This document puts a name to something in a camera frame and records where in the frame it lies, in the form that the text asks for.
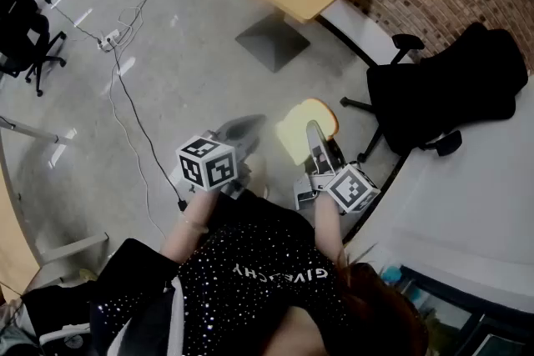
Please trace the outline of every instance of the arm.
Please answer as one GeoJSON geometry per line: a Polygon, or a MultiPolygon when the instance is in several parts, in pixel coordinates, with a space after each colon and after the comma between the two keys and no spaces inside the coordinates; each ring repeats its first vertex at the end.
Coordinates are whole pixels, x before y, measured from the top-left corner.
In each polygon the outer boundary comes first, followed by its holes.
{"type": "Polygon", "coordinates": [[[315,200],[315,246],[333,263],[346,265],[340,214],[337,203],[327,192],[320,192],[315,200]]]}
{"type": "Polygon", "coordinates": [[[202,228],[214,210],[219,190],[205,192],[197,189],[193,199],[179,218],[173,231],[161,248],[161,254],[176,263],[185,263],[196,249],[202,228]]]}

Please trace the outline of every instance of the chair wheel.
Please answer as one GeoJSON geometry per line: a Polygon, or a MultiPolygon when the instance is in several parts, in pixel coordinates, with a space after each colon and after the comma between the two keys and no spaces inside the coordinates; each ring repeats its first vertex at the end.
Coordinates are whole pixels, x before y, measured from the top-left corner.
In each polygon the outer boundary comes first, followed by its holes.
{"type": "Polygon", "coordinates": [[[358,162],[360,163],[365,163],[365,161],[367,160],[367,156],[365,155],[365,153],[360,153],[358,154],[358,157],[356,159],[358,159],[358,162]]]}

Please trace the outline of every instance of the black office chair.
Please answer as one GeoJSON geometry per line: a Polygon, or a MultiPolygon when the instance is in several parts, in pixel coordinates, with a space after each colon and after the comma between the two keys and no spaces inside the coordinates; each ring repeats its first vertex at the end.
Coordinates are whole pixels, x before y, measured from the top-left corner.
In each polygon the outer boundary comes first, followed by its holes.
{"type": "Polygon", "coordinates": [[[450,47],[420,64],[399,64],[411,49],[422,49],[416,36],[392,37],[399,52],[386,65],[367,70],[371,104],[340,100],[376,115],[379,127],[358,161],[364,163],[384,135],[391,150],[406,155],[415,147],[440,156],[461,146],[464,123],[511,118],[516,94],[526,85],[525,62],[511,34],[473,23],[450,47]],[[436,141],[441,135],[445,137],[436,141]]]}
{"type": "Polygon", "coordinates": [[[37,96],[41,97],[41,71],[45,61],[58,62],[65,67],[65,60],[60,57],[48,56],[47,53],[61,38],[65,40],[64,32],[57,34],[50,40],[49,24],[46,17],[36,12],[37,5],[33,0],[0,0],[0,53],[3,63],[0,72],[17,78],[20,72],[28,70],[26,82],[32,80],[30,76],[37,76],[37,96]],[[39,37],[35,44],[29,39],[28,31],[32,29],[39,37]]]}

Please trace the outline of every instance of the white cube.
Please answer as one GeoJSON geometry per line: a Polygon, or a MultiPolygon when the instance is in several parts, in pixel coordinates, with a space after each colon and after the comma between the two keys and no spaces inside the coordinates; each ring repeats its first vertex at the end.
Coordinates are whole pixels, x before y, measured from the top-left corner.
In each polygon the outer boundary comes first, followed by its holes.
{"type": "Polygon", "coordinates": [[[202,137],[192,137],[176,150],[182,178],[209,191],[237,178],[235,148],[202,137]]]}
{"type": "Polygon", "coordinates": [[[367,175],[348,164],[325,189],[347,212],[361,212],[380,193],[367,175]]]}

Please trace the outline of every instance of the power strip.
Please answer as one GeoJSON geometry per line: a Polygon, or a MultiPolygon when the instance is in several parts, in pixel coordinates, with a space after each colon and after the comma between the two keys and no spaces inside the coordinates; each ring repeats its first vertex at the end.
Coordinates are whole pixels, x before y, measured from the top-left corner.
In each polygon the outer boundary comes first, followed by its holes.
{"type": "Polygon", "coordinates": [[[114,46],[117,46],[117,40],[119,36],[120,33],[118,32],[118,30],[113,30],[110,34],[108,34],[108,36],[106,36],[102,40],[102,45],[98,45],[98,49],[103,49],[104,51],[108,51],[109,49],[111,49],[112,45],[109,44],[108,40],[110,40],[114,46]]]}

